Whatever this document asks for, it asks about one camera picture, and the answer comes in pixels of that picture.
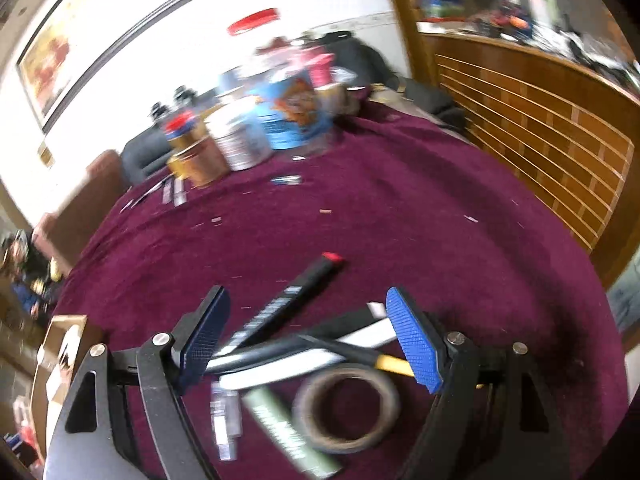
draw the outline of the table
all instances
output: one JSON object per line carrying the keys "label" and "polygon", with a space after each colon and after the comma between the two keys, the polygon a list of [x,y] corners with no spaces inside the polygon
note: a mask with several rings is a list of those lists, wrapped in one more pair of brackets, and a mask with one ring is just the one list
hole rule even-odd
{"label": "table", "polygon": [[[523,341],[556,401],[581,474],[626,411],[620,338],[587,254],[554,214],[490,156],[433,123],[365,102],[338,121],[337,145],[299,162],[275,156],[207,189],[179,208],[156,193],[135,209],[114,206],[71,272],[57,314],[88,314],[111,349],[138,346],[228,288],[225,335],[252,317],[323,251],[349,265],[281,332],[384,301],[403,285],[449,330],[478,345]],[[299,174],[299,186],[270,179]],[[397,343],[388,351],[400,356]],[[340,457],[341,478],[390,479],[420,430],[431,397],[393,377],[402,412],[376,448]],[[300,380],[273,385],[285,402]],[[366,429],[374,400],[345,384],[335,411]],[[192,424],[224,480],[300,478],[245,414],[240,459],[220,463],[211,439],[209,381],[185,396]],[[140,398],[131,399],[145,465],[160,471]]]}

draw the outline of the framed picture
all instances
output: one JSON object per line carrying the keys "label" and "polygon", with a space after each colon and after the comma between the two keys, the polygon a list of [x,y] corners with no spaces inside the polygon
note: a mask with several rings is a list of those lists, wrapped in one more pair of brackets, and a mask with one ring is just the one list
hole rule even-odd
{"label": "framed picture", "polygon": [[57,0],[17,63],[43,133],[136,36],[190,0]]}

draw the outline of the can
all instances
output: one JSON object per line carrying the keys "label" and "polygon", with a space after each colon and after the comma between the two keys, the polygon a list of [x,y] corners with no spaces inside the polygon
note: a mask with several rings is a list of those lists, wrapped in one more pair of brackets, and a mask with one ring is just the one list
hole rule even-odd
{"label": "can", "polygon": [[188,178],[195,187],[205,187],[229,172],[223,155],[209,136],[174,153],[167,166],[176,177]]}
{"label": "can", "polygon": [[186,150],[207,133],[202,120],[191,111],[178,113],[164,125],[166,140],[176,150]]}
{"label": "can", "polygon": [[271,156],[271,147],[252,116],[254,99],[243,98],[213,112],[205,124],[233,171],[248,170]]}

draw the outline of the pen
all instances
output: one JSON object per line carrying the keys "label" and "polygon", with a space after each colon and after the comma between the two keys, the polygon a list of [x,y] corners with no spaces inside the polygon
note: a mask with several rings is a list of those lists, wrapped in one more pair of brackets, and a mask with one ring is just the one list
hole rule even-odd
{"label": "pen", "polygon": [[335,253],[322,253],[302,274],[289,283],[276,298],[256,314],[214,355],[226,355],[241,346],[255,344],[265,339],[267,327],[286,311],[302,306],[317,291],[322,282],[342,266],[344,259]]}

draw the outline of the pink cup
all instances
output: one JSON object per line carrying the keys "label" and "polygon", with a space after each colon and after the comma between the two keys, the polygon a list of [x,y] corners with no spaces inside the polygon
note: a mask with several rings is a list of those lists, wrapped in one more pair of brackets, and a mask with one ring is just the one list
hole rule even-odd
{"label": "pink cup", "polygon": [[313,46],[312,48],[306,48],[299,50],[293,59],[293,66],[296,69],[302,70],[305,68],[314,58],[324,54],[324,48],[321,46]]}
{"label": "pink cup", "polygon": [[314,88],[329,85],[333,82],[331,67],[334,65],[335,54],[321,54],[313,58],[306,69],[309,70]]}

